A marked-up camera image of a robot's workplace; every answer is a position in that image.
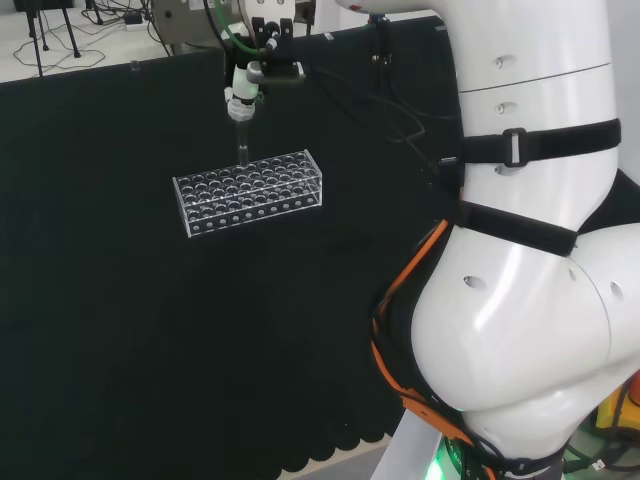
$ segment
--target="green light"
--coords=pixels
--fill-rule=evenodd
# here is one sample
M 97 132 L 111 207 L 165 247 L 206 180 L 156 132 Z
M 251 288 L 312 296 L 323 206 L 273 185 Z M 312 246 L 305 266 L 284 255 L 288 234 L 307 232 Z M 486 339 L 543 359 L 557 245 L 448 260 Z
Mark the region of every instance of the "green light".
M 442 474 L 442 467 L 437 460 L 434 460 L 431 465 L 429 465 L 429 470 L 427 470 L 427 476 L 424 477 L 424 480 L 443 480 L 444 475 Z

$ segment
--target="screw hole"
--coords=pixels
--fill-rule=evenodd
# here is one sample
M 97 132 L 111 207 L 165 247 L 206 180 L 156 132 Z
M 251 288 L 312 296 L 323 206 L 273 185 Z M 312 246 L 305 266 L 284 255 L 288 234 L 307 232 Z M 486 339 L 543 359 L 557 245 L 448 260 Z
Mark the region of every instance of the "screw hole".
M 622 288 L 620 288 L 620 285 L 618 285 L 616 282 L 611 282 L 610 287 L 611 293 L 614 297 L 616 297 L 618 300 L 624 300 L 624 295 L 622 295 Z
M 486 286 L 482 279 L 473 276 L 464 277 L 464 283 L 466 283 L 469 287 L 478 290 L 483 290 Z
M 502 175 L 503 177 L 513 177 L 514 175 L 519 174 L 524 167 L 514 167 L 509 168 L 504 165 L 498 165 L 493 169 L 498 175 Z

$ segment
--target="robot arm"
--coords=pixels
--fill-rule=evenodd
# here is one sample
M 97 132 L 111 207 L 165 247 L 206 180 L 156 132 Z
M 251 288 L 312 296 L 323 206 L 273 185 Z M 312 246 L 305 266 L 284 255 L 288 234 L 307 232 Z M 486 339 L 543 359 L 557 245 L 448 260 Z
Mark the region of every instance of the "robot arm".
M 503 136 L 515 159 L 467 164 L 463 201 L 570 231 L 600 206 L 617 148 L 527 163 L 520 142 L 616 119 L 605 0 L 337 2 L 366 14 L 433 9 L 447 24 L 465 137 Z M 413 314 L 422 377 L 507 459 L 561 452 L 640 369 L 639 239 L 637 225 L 608 229 L 562 257 L 454 227 Z

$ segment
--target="robot end effector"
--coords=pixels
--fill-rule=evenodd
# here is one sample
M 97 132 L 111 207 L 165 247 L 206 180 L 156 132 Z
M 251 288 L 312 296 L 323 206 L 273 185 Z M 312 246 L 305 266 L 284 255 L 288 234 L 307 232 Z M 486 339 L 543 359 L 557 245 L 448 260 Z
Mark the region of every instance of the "robot end effector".
M 261 85 L 299 82 L 304 72 L 292 48 L 295 0 L 239 0 L 238 4 L 248 30 L 244 40 L 255 49 L 241 49 L 234 42 L 233 58 L 227 59 L 225 101 L 229 116 L 246 122 L 253 118 Z

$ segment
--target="orange cable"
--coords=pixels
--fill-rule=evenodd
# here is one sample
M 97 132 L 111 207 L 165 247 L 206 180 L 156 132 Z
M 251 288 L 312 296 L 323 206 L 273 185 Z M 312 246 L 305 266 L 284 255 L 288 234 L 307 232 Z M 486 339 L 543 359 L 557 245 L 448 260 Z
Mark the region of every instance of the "orange cable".
M 393 295 L 393 292 L 395 292 L 396 288 L 398 288 L 402 284 L 402 282 L 404 282 L 407 279 L 407 277 L 413 271 L 413 269 L 416 268 L 416 265 L 418 265 L 418 263 L 420 263 L 420 261 L 424 258 L 427 252 L 431 250 L 431 247 L 433 247 L 436 244 L 436 242 L 438 241 L 438 239 L 444 233 L 444 231 L 447 229 L 448 226 L 449 226 L 449 222 L 447 222 L 446 220 L 442 220 L 440 222 L 440 225 L 438 225 L 438 228 L 436 228 L 436 231 L 433 232 L 433 235 L 429 237 L 429 239 L 425 242 L 422 248 L 418 251 L 416 256 L 413 257 L 413 259 L 404 268 L 404 270 L 402 270 L 402 273 L 398 275 L 398 278 L 396 278 L 395 281 L 391 284 L 391 287 L 389 288 L 389 291 L 387 292 L 387 295 L 386 295 L 387 298 Z

